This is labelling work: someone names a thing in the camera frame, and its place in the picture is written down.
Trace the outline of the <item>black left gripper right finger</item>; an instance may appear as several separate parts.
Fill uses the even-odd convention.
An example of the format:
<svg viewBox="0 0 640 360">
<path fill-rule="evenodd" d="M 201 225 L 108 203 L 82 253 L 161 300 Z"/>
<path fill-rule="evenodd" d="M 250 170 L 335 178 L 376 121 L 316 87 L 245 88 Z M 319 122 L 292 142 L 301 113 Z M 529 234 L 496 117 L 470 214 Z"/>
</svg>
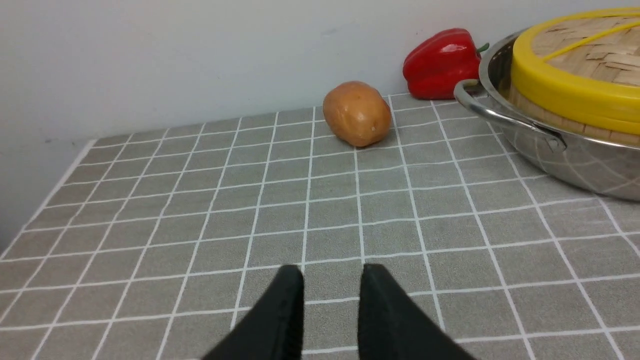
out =
<svg viewBox="0 0 640 360">
<path fill-rule="evenodd" d="M 473 359 L 377 263 L 363 266 L 357 338 L 361 360 Z"/>
</svg>

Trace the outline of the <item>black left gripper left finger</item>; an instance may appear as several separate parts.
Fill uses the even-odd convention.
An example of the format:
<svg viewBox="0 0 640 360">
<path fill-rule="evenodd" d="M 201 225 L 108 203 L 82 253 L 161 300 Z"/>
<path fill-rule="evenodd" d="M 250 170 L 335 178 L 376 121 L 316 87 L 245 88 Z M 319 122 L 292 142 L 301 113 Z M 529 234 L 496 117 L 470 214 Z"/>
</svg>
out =
<svg viewBox="0 0 640 360">
<path fill-rule="evenodd" d="M 300 360 L 304 342 L 304 278 L 279 267 L 265 292 L 204 360 Z"/>
</svg>

